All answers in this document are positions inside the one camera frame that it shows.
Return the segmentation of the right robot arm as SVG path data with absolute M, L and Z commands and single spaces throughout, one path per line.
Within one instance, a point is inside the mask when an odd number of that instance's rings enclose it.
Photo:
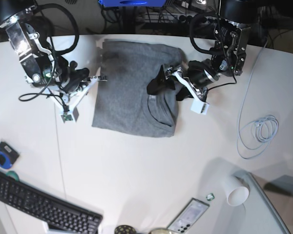
M 74 41 L 67 49 L 58 51 L 54 47 L 53 24 L 43 15 L 43 10 L 47 9 L 58 9 L 69 19 Z M 6 32 L 18 55 L 26 82 L 40 89 L 33 98 L 47 89 L 59 92 L 60 97 L 70 98 L 90 84 L 89 69 L 77 69 L 75 61 L 63 57 L 76 48 L 80 38 L 76 20 L 63 6 L 55 3 L 39 5 L 34 0 L 0 0 L 0 29 Z

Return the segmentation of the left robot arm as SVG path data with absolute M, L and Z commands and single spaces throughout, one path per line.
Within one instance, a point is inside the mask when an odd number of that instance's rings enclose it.
M 221 0 L 215 10 L 195 15 L 189 24 L 189 39 L 193 48 L 211 55 L 204 61 L 191 60 L 187 69 L 181 65 L 163 64 L 156 78 L 147 86 L 149 95 L 158 95 L 166 89 L 175 89 L 176 83 L 183 85 L 177 94 L 178 101 L 197 98 L 205 102 L 209 85 L 217 82 L 221 75 L 236 78 L 242 74 L 246 59 L 251 25 L 256 22 L 257 2 L 254 0 Z M 214 46 L 209 50 L 200 48 L 195 40 L 195 26 L 202 19 L 216 20 Z

